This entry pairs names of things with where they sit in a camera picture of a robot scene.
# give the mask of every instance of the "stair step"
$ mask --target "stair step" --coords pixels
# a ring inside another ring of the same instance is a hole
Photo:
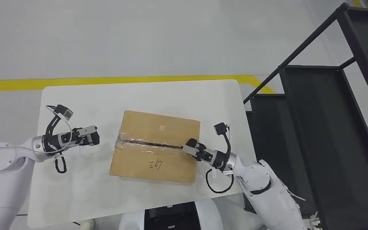
[[[296,199],[309,217],[316,207],[285,95],[257,94],[251,106],[247,116],[257,160],[265,160],[291,192],[307,200]]]
[[[344,71],[287,66],[280,77],[323,227],[368,228],[352,215],[368,210],[368,131]]]
[[[338,22],[368,83],[368,9],[350,7],[339,14]]]

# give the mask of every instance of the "brown cardboard box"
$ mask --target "brown cardboard box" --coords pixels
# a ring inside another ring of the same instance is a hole
[[[110,175],[193,183],[196,160],[179,147],[199,137],[199,121],[125,111]]]

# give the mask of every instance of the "light gray floor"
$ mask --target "light gray floor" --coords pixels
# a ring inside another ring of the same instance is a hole
[[[264,79],[341,2],[6,1],[0,7],[0,79],[232,74]],[[334,24],[292,64],[338,65],[350,57]],[[367,84],[356,64],[346,72],[367,118]],[[269,85],[283,92],[278,78]],[[246,97],[249,86],[241,90]],[[36,135],[40,98],[39,90],[0,91],[1,141],[21,144]],[[251,214],[227,214],[238,199],[215,200],[226,229],[255,229],[259,220]],[[27,211],[26,202],[21,213]],[[119,220],[119,215],[99,218],[97,227],[117,229]],[[21,229],[28,229],[26,217],[17,217],[11,228]]]

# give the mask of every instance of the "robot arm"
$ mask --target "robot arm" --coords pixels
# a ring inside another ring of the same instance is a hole
[[[226,138],[224,123],[215,125],[218,135]],[[282,181],[264,161],[244,166],[240,158],[230,153],[208,149],[195,139],[190,139],[183,151],[199,161],[204,161],[224,174],[233,174],[258,216],[270,230],[306,230],[298,204],[291,197]]]
[[[21,146],[0,143],[0,229],[8,230],[22,207],[28,194],[35,162],[52,159],[65,150],[78,145],[97,145],[99,135],[96,126],[74,128],[70,132],[53,135],[53,129],[60,120],[67,121],[72,111],[58,105],[53,106],[55,117],[50,122],[46,134],[26,141]],[[63,171],[55,166],[58,172],[66,172],[63,159]]]

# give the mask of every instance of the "clear tape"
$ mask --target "clear tape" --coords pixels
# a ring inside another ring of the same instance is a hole
[[[175,146],[175,145],[168,145],[166,143],[153,143],[149,141],[145,141],[143,139],[135,139],[129,137],[127,133],[121,133],[119,134],[116,142],[115,142],[115,148],[118,148],[120,150],[123,150],[126,147],[129,146],[137,146],[139,145],[141,148],[141,152],[157,152],[157,150],[181,150],[181,146]]]

